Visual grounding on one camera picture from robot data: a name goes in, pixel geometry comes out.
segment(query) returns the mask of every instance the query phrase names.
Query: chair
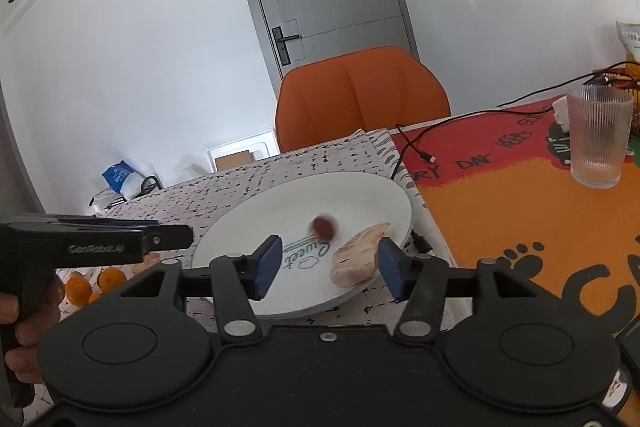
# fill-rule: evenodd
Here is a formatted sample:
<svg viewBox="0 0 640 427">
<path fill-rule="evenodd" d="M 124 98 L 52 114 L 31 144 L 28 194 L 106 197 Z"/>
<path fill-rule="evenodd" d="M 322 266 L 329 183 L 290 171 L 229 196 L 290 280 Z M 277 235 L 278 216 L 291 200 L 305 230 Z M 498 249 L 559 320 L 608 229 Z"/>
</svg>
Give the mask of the chair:
<svg viewBox="0 0 640 427">
<path fill-rule="evenodd" d="M 383 46 L 289 71 L 276 110 L 282 152 L 349 136 L 450 116 L 433 73 L 411 55 Z"/>
</svg>

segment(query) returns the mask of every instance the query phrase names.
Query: black paw print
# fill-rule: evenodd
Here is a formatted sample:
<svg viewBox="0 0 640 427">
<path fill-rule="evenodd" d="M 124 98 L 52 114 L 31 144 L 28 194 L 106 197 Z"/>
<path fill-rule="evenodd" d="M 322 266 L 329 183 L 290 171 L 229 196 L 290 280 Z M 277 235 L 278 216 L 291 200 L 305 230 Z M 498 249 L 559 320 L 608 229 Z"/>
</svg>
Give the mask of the black paw print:
<svg viewBox="0 0 640 427">
<path fill-rule="evenodd" d="M 536 252 L 545 251 L 545 245 L 538 242 L 533 243 L 531 248 Z M 503 254 L 504 257 L 496 259 L 498 264 L 505 268 L 513 268 L 528 279 L 532 279 L 542 271 L 542 259 L 535 253 L 529 253 L 527 245 L 520 243 L 515 250 L 507 248 Z"/>
</svg>

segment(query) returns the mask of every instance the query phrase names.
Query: clear glass cup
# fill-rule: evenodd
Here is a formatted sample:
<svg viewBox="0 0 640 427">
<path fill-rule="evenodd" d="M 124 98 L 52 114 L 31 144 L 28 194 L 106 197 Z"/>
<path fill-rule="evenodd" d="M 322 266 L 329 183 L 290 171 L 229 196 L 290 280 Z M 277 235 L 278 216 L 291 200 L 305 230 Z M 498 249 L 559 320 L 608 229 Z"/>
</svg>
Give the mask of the clear glass cup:
<svg viewBox="0 0 640 427">
<path fill-rule="evenodd" d="M 618 185 L 629 141 L 634 99 L 626 91 L 587 85 L 567 93 L 571 174 L 582 185 Z"/>
</svg>

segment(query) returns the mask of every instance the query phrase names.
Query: plate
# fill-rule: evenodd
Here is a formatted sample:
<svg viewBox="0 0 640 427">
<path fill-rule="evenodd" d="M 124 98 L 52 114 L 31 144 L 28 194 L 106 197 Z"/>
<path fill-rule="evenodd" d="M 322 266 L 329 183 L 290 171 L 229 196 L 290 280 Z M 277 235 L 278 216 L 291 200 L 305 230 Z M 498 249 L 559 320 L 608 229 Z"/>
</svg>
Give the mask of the plate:
<svg viewBox="0 0 640 427">
<path fill-rule="evenodd" d="M 330 242 L 310 233 L 310 223 L 320 215 L 337 223 Z M 350 299 L 369 283 L 336 286 L 329 279 L 331 257 L 361 230 L 386 222 L 386 235 L 404 245 L 412 226 L 411 202 L 395 182 L 364 172 L 317 174 L 265 190 L 233 208 L 200 240 L 191 266 L 209 266 L 229 253 L 251 254 L 277 234 L 284 245 L 282 266 L 267 296 L 250 301 L 251 306 L 264 319 L 302 317 Z"/>
</svg>

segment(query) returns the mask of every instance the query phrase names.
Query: door handle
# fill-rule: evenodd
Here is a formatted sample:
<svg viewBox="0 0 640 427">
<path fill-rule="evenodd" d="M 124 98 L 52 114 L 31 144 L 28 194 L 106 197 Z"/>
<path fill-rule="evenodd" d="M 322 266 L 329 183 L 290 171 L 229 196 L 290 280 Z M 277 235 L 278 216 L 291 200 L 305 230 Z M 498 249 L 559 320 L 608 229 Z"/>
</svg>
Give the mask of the door handle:
<svg viewBox="0 0 640 427">
<path fill-rule="evenodd" d="M 280 58 L 280 63 L 283 66 L 289 66 L 290 63 L 291 63 L 291 58 L 289 57 L 289 51 L 287 49 L 287 42 L 294 41 L 296 39 L 301 39 L 302 36 L 300 36 L 300 35 L 288 35 L 288 36 L 285 37 L 282 34 L 282 27 L 281 26 L 276 26 L 275 28 L 272 28 L 271 32 L 273 33 L 273 39 L 276 42 L 276 49 L 278 51 L 278 56 Z"/>
</svg>

